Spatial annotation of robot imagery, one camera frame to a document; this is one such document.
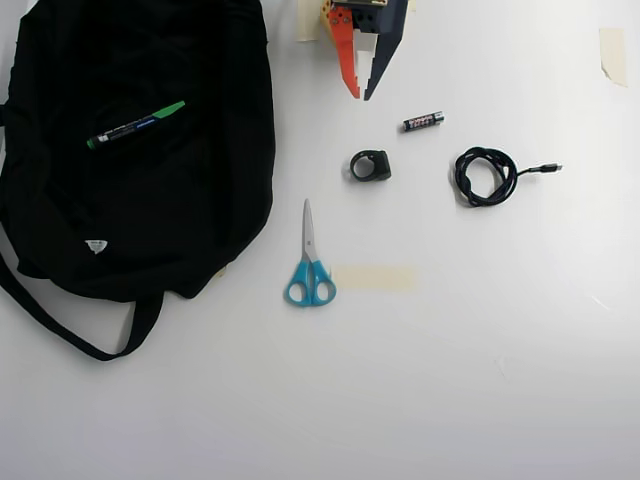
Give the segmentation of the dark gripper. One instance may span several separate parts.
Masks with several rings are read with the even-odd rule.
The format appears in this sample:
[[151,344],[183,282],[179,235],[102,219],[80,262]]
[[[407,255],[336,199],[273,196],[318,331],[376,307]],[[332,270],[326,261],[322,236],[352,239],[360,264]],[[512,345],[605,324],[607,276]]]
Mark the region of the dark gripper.
[[335,41],[342,80],[355,99],[360,88],[355,69],[354,27],[362,33],[378,34],[364,100],[373,96],[385,70],[401,43],[407,0],[389,1],[384,7],[375,4],[356,4],[351,10],[343,6],[329,6],[327,19]]

